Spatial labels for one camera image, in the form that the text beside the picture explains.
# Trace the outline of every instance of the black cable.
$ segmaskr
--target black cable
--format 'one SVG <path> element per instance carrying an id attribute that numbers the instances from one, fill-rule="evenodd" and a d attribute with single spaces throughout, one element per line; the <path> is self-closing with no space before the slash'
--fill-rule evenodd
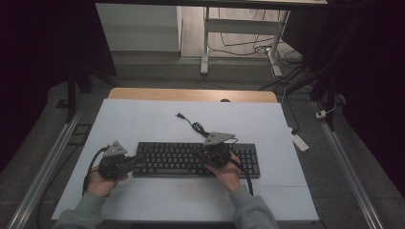
<path id="1" fill-rule="evenodd" d="M 226 87 L 223 87 L 223 86 L 221 86 L 221 85 L 219 85 L 219 84 L 216 84 L 216 83 L 213 83 L 213 82 L 209 82 L 209 84 L 214 85 L 214 86 L 217 86 L 217 87 L 219 87 L 220 89 L 227 90 Z"/>
<path id="2" fill-rule="evenodd" d="M 265 20 L 265 15 L 266 15 L 266 10 L 265 10 L 265 13 L 263 14 L 263 20 Z M 221 8 L 218 8 L 218 18 L 221 19 Z M 268 39 L 258 41 L 257 39 L 259 38 L 259 35 L 257 35 L 255 41 L 249 41 L 249 42 L 243 42 L 243 43 L 234 43 L 234 44 L 225 44 L 222 32 L 220 32 L 220 36 L 221 36 L 221 41 L 223 42 L 223 45 L 226 46 L 226 47 L 253 44 L 253 49 L 255 49 L 254 46 L 258 42 L 264 42 L 264 41 L 269 41 L 269 40 L 274 39 L 274 38 L 268 38 Z"/>
<path id="3" fill-rule="evenodd" d="M 240 169 L 240 170 L 242 171 L 242 173 L 244 173 L 244 175 L 245 175 L 245 177 L 246 177 L 246 180 L 247 180 L 247 186 L 249 187 L 249 193 L 250 193 L 252 196 L 254 196 L 254 195 L 253 195 L 252 180 L 250 179 L 250 175 L 249 175 L 249 173 L 247 172 L 247 170 L 244 168 L 244 166 L 243 166 L 242 164 L 238 163 L 238 161 L 236 161 L 236 160 L 234 160 L 234 159 L 232 159 L 232 158 L 230 158 L 229 161 L 230 161 L 232 164 L 236 165 L 236 167 L 238 167 L 238 169 Z"/>
<path id="4" fill-rule="evenodd" d="M 325 224 L 323 219 L 319 219 L 321 221 L 322 226 L 324 226 L 325 229 L 328 229 L 327 224 Z"/>
<path id="5" fill-rule="evenodd" d="M 284 57 L 281 57 L 280 53 L 277 51 L 276 54 L 278 55 L 278 58 L 276 57 L 276 59 L 277 59 L 280 63 L 282 63 L 282 64 L 284 64 L 284 65 L 302 64 L 302 63 L 304 62 L 302 59 L 293 59 L 293 60 L 295 60 L 295 61 L 289 60 L 288 58 L 286 58 L 286 55 L 287 55 L 287 53 L 289 53 L 289 52 L 286 52 L 286 53 L 284 54 Z"/>
<path id="6" fill-rule="evenodd" d="M 235 52 L 228 52 L 228 51 L 223 51 L 223 50 L 214 50 L 209 46 L 209 44 L 207 44 L 207 45 L 208 45 L 208 48 L 213 52 L 225 52 L 225 53 L 234 54 L 234 55 L 252 55 L 252 54 L 255 54 L 255 53 L 259 52 L 264 47 L 266 47 L 266 46 L 264 46 L 264 47 L 260 46 L 260 47 L 258 47 L 258 49 L 255 52 L 250 52 L 250 53 L 235 53 Z"/>
<path id="7" fill-rule="evenodd" d="M 101 149 L 95 154 L 95 156 L 93 157 L 92 162 L 90 162 L 89 169 L 87 170 L 86 177 L 85 177 L 84 180 L 83 180 L 83 192 L 82 192 L 82 195 L 84 195 L 84 193 L 85 193 L 86 190 L 87 190 L 87 187 L 89 186 L 90 173 L 92 172 L 92 169 L 93 169 L 93 166 L 94 166 L 94 164 L 95 164 L 96 159 L 98 158 L 98 156 L 99 156 L 102 152 L 105 152 L 109 147 L 110 147 L 110 146 L 101 148 Z"/>
<path id="8" fill-rule="evenodd" d="M 182 115 L 180 113 L 175 114 L 175 116 L 177 116 L 177 117 L 179 117 L 181 119 L 187 120 L 188 123 L 190 123 L 190 126 L 194 129 L 194 131 L 196 131 L 200 135 L 203 135 L 204 137 L 209 136 L 209 133 L 204 130 L 203 125 L 200 124 L 199 122 L 191 123 L 190 120 L 188 120 L 184 115 Z"/>
<path id="9" fill-rule="evenodd" d="M 291 75 L 292 73 L 294 73 L 295 71 L 297 71 L 299 68 L 300 68 L 300 66 L 295 67 L 295 69 L 293 69 L 291 72 L 289 72 L 288 74 L 286 74 L 285 77 L 288 77 L 289 75 Z M 272 83 L 270 83 L 270 84 L 267 84 L 267 85 L 261 87 L 261 88 L 258 89 L 257 91 L 261 91 L 261 90 L 263 90 L 264 88 L 268 88 L 268 87 L 273 86 L 274 84 L 278 84 L 278 83 L 280 83 L 280 82 L 281 82 L 281 81 L 274 81 L 274 82 L 272 82 Z"/>
<path id="10" fill-rule="evenodd" d="M 297 132 L 301 129 L 301 125 L 300 125 L 300 123 L 298 122 L 297 117 L 295 116 L 295 112 L 294 112 L 294 110 L 292 109 L 291 103 L 289 103 L 288 95 L 286 94 L 285 97 L 287 98 L 287 103 L 288 103 L 288 105 L 289 105 L 289 108 L 291 109 L 291 112 L 292 112 L 292 116 L 293 116 L 293 118 L 294 118 L 294 121 L 295 121 L 295 123 L 297 124 L 297 127 L 296 127 L 295 129 L 292 129 L 292 132 L 291 132 L 293 135 L 295 135 L 295 134 L 297 134 Z"/>
<path id="11" fill-rule="evenodd" d="M 295 76 L 297 76 L 297 75 L 298 75 L 300 72 L 302 72 L 305 68 L 306 68 L 305 65 L 299 65 L 297 72 L 292 73 L 292 74 L 290 74 L 290 75 L 286 75 L 286 76 L 283 78 L 283 80 L 288 81 L 288 82 L 291 81 L 293 78 L 295 78 Z M 278 89 L 279 87 L 281 87 L 283 84 L 287 83 L 287 82 L 283 82 L 283 81 L 279 81 L 279 82 L 280 82 L 280 84 L 277 85 L 277 86 L 273 89 L 273 91 L 274 91 L 275 93 L 276 93 L 276 91 L 277 91 L 277 89 Z"/>
<path id="12" fill-rule="evenodd" d="M 305 80 L 306 78 L 310 78 L 310 77 L 312 77 L 312 76 L 309 76 L 309 75 L 311 75 L 311 72 L 309 71 L 307 74 L 305 74 L 301 79 L 299 79 L 299 80 L 297 80 L 297 81 L 295 81 L 295 82 L 292 82 L 292 81 L 290 81 L 291 83 L 293 83 L 293 84 L 299 84 L 301 81 L 303 81 L 303 80 Z"/>
<path id="13" fill-rule="evenodd" d="M 49 189 L 51 188 L 54 180 L 57 178 L 59 175 L 60 171 L 62 171 L 62 168 L 65 167 L 66 163 L 69 161 L 69 159 L 72 157 L 72 155 L 77 151 L 77 149 L 80 146 L 76 146 L 71 153 L 68 155 L 68 157 L 65 159 L 65 161 L 62 163 L 62 165 L 59 167 L 59 169 L 56 171 L 56 173 L 53 175 L 50 181 L 48 181 L 47 186 L 45 187 L 44 191 L 42 192 L 41 197 L 39 198 L 37 202 L 37 209 L 36 209 L 36 227 L 38 229 L 41 229 L 41 208 L 42 208 L 42 202 L 44 201 L 45 196 L 47 195 Z"/>

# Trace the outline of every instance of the white device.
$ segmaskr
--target white device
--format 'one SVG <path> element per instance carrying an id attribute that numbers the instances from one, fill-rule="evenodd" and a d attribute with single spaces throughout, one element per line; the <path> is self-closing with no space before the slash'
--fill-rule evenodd
<path id="1" fill-rule="evenodd" d="M 307 149 L 309 149 L 309 146 L 303 141 L 303 139 L 297 135 L 291 133 L 291 138 L 292 142 L 294 142 L 294 145 L 298 148 L 300 152 L 305 152 Z"/>
<path id="2" fill-rule="evenodd" d="M 316 118 L 318 118 L 318 119 L 322 119 L 326 116 L 327 116 L 327 113 L 325 112 L 325 110 L 316 113 Z"/>

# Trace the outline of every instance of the white table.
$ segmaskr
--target white table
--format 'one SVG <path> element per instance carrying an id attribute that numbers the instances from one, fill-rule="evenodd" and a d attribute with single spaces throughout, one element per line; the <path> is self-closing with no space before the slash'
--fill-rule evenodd
<path id="1" fill-rule="evenodd" d="M 115 140 L 128 156 L 140 141 L 203 142 L 175 113 L 200 122 L 208 132 L 232 133 L 239 142 L 256 144 L 261 177 L 252 180 L 254 193 L 277 220 L 318 219 L 280 104 L 133 99 L 104 100 L 53 219 L 77 206 L 93 156 Z M 124 221 L 232 221 L 233 211 L 227 191 L 214 177 L 130 177 L 108 197 L 102 215 Z"/>

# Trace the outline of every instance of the wooden table edge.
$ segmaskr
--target wooden table edge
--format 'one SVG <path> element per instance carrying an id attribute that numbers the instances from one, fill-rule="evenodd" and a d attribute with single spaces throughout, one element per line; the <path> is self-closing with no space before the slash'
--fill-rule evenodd
<path id="1" fill-rule="evenodd" d="M 221 102 L 228 99 L 231 102 L 277 103 L 273 92 L 195 89 L 113 88 L 108 98 L 207 102 Z"/>

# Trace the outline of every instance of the power strip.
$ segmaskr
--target power strip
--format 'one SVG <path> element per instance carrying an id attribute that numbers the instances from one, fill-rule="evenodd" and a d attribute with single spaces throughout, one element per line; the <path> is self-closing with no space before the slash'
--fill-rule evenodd
<path id="1" fill-rule="evenodd" d="M 309 146 L 303 141 L 303 139 L 297 134 L 291 134 L 292 142 L 294 142 L 295 147 L 298 148 L 300 152 L 305 152 L 309 149 Z"/>

